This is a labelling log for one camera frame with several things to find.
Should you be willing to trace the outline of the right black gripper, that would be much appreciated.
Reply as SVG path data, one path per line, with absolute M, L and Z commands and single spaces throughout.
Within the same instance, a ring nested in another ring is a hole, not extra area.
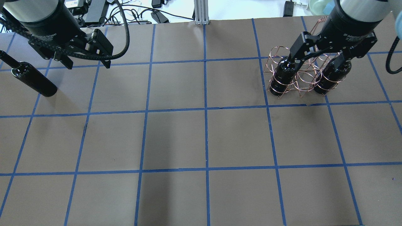
M 351 60 L 362 58 L 377 42 L 377 4 L 335 4 L 317 35 L 302 32 L 284 57 L 284 68 L 297 68 L 299 63 L 325 53 L 341 52 L 337 72 L 346 76 Z

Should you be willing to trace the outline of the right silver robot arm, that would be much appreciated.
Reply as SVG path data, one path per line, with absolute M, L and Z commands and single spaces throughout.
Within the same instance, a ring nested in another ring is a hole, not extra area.
M 278 68 L 290 78 L 302 64 L 324 53 L 340 53 L 337 64 L 364 56 L 372 47 L 368 37 L 376 26 L 392 12 L 395 30 L 401 38 L 400 0 L 336 0 L 322 30 L 317 35 L 302 32 L 290 48 L 290 54 Z

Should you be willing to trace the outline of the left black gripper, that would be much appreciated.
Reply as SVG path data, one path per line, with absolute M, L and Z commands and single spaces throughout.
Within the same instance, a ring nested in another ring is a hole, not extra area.
M 84 32 L 63 3 L 19 3 L 18 34 L 26 37 L 43 57 L 71 70 L 71 57 L 100 61 L 110 69 L 113 45 L 102 30 Z

